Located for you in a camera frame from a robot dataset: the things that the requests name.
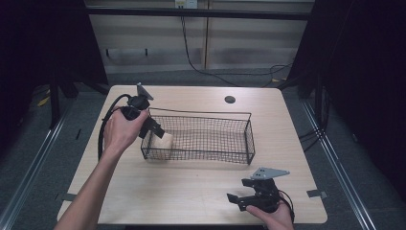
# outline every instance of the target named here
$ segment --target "black wire basket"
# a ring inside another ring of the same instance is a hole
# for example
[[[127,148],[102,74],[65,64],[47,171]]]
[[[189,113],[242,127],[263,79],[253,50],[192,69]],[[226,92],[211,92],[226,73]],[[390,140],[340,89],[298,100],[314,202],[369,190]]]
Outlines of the black wire basket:
[[[153,115],[154,109],[169,112],[170,115]],[[150,108],[149,112],[173,139],[170,147],[157,147],[154,143],[159,141],[159,137],[149,131],[141,144],[145,159],[216,160],[249,165],[254,158],[251,113],[190,112],[158,108]],[[230,115],[245,116],[245,119],[218,118]]]

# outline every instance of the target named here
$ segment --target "cable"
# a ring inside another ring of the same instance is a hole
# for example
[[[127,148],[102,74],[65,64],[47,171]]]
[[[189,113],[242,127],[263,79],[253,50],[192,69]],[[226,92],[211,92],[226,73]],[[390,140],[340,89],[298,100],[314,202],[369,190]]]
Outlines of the cable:
[[[265,85],[263,85],[262,88],[264,88],[264,87],[268,86],[270,83],[272,83],[272,80],[274,79],[273,74],[280,72],[281,70],[283,70],[284,68],[286,68],[288,66],[291,66],[292,64],[293,63],[287,64],[287,65],[274,65],[274,66],[272,66],[271,69],[270,69],[270,73],[269,73],[271,75],[271,80],[268,83],[266,83]],[[272,72],[272,69],[275,68],[275,67],[281,67],[281,69],[279,69],[279,70],[277,70],[275,72]]]
[[[210,73],[202,72],[202,71],[196,69],[196,68],[193,66],[193,64],[192,64],[192,62],[191,62],[191,58],[190,58],[190,56],[189,56],[188,40],[186,39],[185,17],[181,16],[180,19],[181,19],[181,21],[182,21],[182,31],[183,31],[183,39],[184,39],[184,41],[185,41],[186,56],[188,57],[188,62],[189,62],[189,65],[192,67],[192,69],[193,69],[194,71],[196,71],[197,73],[200,73],[200,74],[203,74],[203,75],[213,76],[213,77],[215,77],[215,78],[217,78],[217,79],[219,79],[219,80],[222,80],[222,81],[224,81],[224,82],[226,82],[226,83],[228,83],[228,84],[231,84],[231,85],[233,85],[233,86],[235,86],[235,87],[241,87],[240,85],[237,85],[237,84],[234,84],[234,83],[229,82],[229,81],[227,81],[227,80],[224,80],[223,78],[219,77],[219,76],[216,75],[216,74],[210,74]]]
[[[102,157],[102,143],[103,143],[103,138],[104,138],[104,128],[105,125],[107,124],[108,120],[110,119],[111,115],[113,114],[114,111],[116,111],[119,108],[114,108],[117,104],[117,102],[121,99],[127,97],[128,99],[131,98],[130,95],[128,94],[122,94],[120,97],[118,97],[113,104],[111,104],[110,108],[107,110],[107,113],[105,114],[104,118],[102,119],[101,123],[101,130],[99,131],[99,140],[98,140],[98,159],[100,160]]]
[[[299,84],[306,76],[308,76],[311,73],[311,67],[314,65],[313,62],[309,62],[306,66],[306,68],[303,71],[300,71],[298,73],[298,76],[295,78],[290,78],[289,80],[285,81],[284,83],[280,84],[277,86],[278,89],[281,91],[284,90],[287,87],[291,87],[293,85]]]
[[[329,107],[330,107],[330,98],[328,96],[328,92],[325,90],[324,91],[324,113],[323,113],[324,116],[322,117],[322,123],[316,129],[310,130],[308,133],[301,135],[299,137],[299,139],[303,139],[303,138],[311,136],[311,135],[317,136],[317,139],[304,149],[304,152],[307,152],[308,150],[310,150],[324,135],[326,135],[328,117],[329,117]],[[309,137],[305,140],[302,140],[301,142],[303,143],[303,142],[306,142],[313,138],[314,138],[314,136]]]
[[[193,66],[193,64],[192,64],[192,62],[191,62],[191,57],[190,57],[190,55],[189,55],[188,40],[187,40],[187,36],[186,36],[185,17],[184,17],[184,16],[181,16],[180,19],[181,19],[181,22],[182,22],[182,32],[183,32],[183,38],[184,38],[184,41],[185,41],[185,50],[186,50],[186,56],[188,57],[189,65],[191,66],[191,68],[192,68],[194,71],[196,71],[196,72],[199,73],[199,74],[203,74],[203,75],[208,75],[208,76],[215,77],[215,78],[217,78],[217,79],[219,79],[219,80],[221,80],[221,81],[224,81],[224,82],[226,82],[226,83],[228,83],[228,84],[231,84],[231,85],[233,85],[233,86],[235,86],[235,87],[242,87],[242,86],[241,86],[241,85],[237,85],[237,84],[235,84],[235,83],[232,83],[232,82],[230,82],[230,81],[227,81],[227,80],[221,78],[220,76],[227,76],[227,75],[235,75],[235,76],[265,76],[265,75],[271,75],[271,80],[270,80],[268,83],[266,83],[264,86],[262,86],[262,88],[263,88],[263,87],[266,87],[267,85],[269,85],[269,84],[272,82],[272,79],[273,79],[272,75],[273,75],[273,74],[278,73],[278,72],[280,72],[282,69],[284,69],[284,68],[286,68],[286,67],[288,67],[288,66],[291,66],[291,65],[293,64],[293,63],[290,63],[290,64],[286,64],[286,65],[273,65],[273,66],[270,68],[270,72],[269,72],[269,73],[263,73],[263,74],[241,74],[241,73],[211,74],[211,73],[207,73],[207,72],[200,71],[200,70],[196,69],[196,68]],[[273,69],[273,68],[276,68],[276,67],[282,67],[282,68],[279,69],[279,70],[276,70],[276,71],[272,72],[272,69]]]
[[[292,218],[292,222],[294,222],[294,221],[295,221],[295,210],[294,210],[294,208],[293,208],[292,199],[291,199],[290,196],[289,196],[287,193],[285,193],[284,191],[282,191],[282,190],[278,190],[278,191],[279,191],[280,193],[283,193],[284,195],[286,195],[287,198],[289,199],[290,204],[287,202],[287,200],[286,200],[285,198],[283,198],[283,197],[280,195],[281,201],[283,201],[283,203],[285,203],[285,204],[287,205],[287,207],[289,208],[289,210],[290,210],[290,217]]]

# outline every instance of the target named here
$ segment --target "wooden table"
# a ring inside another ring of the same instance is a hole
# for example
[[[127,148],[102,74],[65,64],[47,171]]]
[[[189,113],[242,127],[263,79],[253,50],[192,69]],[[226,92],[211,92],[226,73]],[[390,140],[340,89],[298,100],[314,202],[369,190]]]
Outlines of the wooden table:
[[[278,89],[235,87],[145,86],[151,107],[189,111],[251,112],[256,155],[251,165],[209,160],[146,161],[138,138],[124,153],[109,186],[99,223],[112,224],[261,224],[240,212],[226,194],[251,196],[242,178],[259,167],[290,171],[276,177],[294,203],[297,223],[323,223],[327,214],[319,197],[306,191],[316,185],[297,133]],[[102,117],[121,94],[137,95],[136,86],[114,86],[79,163],[68,193],[77,194],[95,168]],[[226,103],[233,96],[235,103]],[[58,217],[70,202],[64,201]]]

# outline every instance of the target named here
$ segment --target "black curtain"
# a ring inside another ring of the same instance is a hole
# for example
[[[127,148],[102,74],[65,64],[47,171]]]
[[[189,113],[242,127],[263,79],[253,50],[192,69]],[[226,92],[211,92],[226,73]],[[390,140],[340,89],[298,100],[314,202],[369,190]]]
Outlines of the black curtain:
[[[38,11],[39,7],[48,10]],[[60,82],[71,84],[73,81],[107,83],[89,16],[54,13],[52,7],[84,7],[84,3],[81,0],[0,2],[2,153],[27,111],[33,90],[50,83],[51,74],[57,74]]]
[[[289,78],[300,78],[305,97],[320,77],[338,113],[406,200],[406,5],[333,2],[315,2]]]

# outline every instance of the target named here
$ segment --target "metal frame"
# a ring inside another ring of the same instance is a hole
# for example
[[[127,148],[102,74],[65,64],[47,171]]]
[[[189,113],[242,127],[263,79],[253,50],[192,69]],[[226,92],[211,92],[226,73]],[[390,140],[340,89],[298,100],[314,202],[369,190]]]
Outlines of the metal frame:
[[[5,207],[3,213],[0,216],[0,229],[1,230],[8,230],[12,228],[15,220],[17,219],[18,214],[20,213],[21,208],[26,201],[31,188],[38,176],[42,166],[45,163],[45,160],[51,151],[54,142],[59,135],[63,124],[71,111],[71,108],[74,104],[74,100],[70,100],[66,105],[65,112],[60,117],[59,121],[56,123],[53,129],[48,131],[47,136],[45,137],[44,142],[42,143],[41,147],[39,148],[33,163],[28,168],[26,174],[24,175],[23,179],[21,180],[20,184],[18,185],[17,190],[14,192],[11,200]]]
[[[185,16],[185,17],[221,17],[221,18],[250,18],[275,20],[300,20],[310,18],[309,12],[270,12],[270,11],[224,11],[200,9],[170,9],[170,8],[117,8],[117,7],[85,7],[85,8],[50,8],[34,7],[38,13],[85,13],[99,15],[141,15],[141,16]]]
[[[307,115],[308,120],[310,121],[311,125],[313,126],[314,130],[320,130],[319,125],[317,123],[317,119],[315,117],[314,110],[308,101],[303,102],[304,111]],[[338,157],[337,153],[335,152],[332,144],[328,140],[325,134],[322,134],[321,131],[316,132],[317,137],[320,140],[320,144],[325,151],[326,157],[331,164],[332,169],[337,176],[338,181],[341,184],[341,187],[344,190],[344,193],[349,200],[350,206],[358,218],[359,223],[361,224],[362,229],[375,230],[376,227],[373,224],[372,217],[368,212],[367,207],[365,206],[364,202],[362,201],[359,194],[356,192],[355,187],[352,185],[352,182],[347,175],[346,170],[344,169],[343,165],[340,162],[340,158]]]

